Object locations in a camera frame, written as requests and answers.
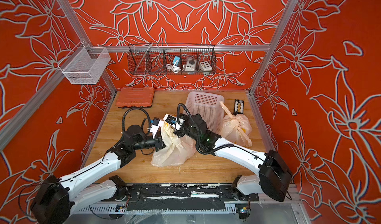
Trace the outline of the plain translucent plastic bag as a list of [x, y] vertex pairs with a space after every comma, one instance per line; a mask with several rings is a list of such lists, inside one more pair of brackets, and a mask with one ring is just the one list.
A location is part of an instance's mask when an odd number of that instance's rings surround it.
[[166, 147], [153, 153], [151, 165], [155, 167], [180, 166], [195, 154], [195, 141], [187, 135], [179, 138], [174, 131], [175, 129], [170, 124], [163, 123], [160, 134]]

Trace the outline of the banana print plastic bag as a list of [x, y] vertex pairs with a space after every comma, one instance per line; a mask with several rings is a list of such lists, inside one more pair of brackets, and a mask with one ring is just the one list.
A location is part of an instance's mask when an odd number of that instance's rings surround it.
[[249, 119], [242, 114], [233, 115], [223, 102], [219, 103], [226, 113], [226, 116], [222, 120], [219, 134], [237, 145], [252, 147], [253, 143], [249, 138], [252, 127]]

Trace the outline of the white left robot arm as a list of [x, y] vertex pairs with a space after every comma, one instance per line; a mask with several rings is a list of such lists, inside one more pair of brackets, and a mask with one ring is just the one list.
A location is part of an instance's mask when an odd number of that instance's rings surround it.
[[152, 125], [149, 135], [138, 125], [126, 130], [119, 144], [114, 145], [103, 158], [60, 178], [49, 176], [38, 190], [30, 210], [40, 224], [62, 224], [73, 213], [94, 203], [114, 198], [122, 201], [130, 195], [126, 183], [117, 175], [93, 185], [93, 182], [127, 165], [136, 157], [136, 151], [163, 148], [157, 137], [160, 124]]

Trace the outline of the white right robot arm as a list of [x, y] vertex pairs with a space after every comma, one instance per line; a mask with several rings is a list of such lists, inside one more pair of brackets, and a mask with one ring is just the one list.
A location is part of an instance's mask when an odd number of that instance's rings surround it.
[[248, 196], [260, 188], [275, 201], [285, 200], [292, 173], [277, 151], [259, 152], [237, 145], [209, 130], [199, 114], [180, 114], [179, 118], [169, 116], [166, 121], [175, 128], [177, 136], [186, 135], [195, 140], [200, 154], [225, 158], [252, 171], [255, 174], [253, 178], [238, 178], [236, 189], [240, 193]]

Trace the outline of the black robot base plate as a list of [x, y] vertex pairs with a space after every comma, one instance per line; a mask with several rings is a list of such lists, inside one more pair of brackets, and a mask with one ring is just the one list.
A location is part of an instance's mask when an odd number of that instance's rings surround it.
[[259, 201], [257, 194], [245, 196], [229, 183], [130, 183], [120, 201], [105, 199], [99, 204], [116, 204], [124, 211], [222, 212], [236, 213]]

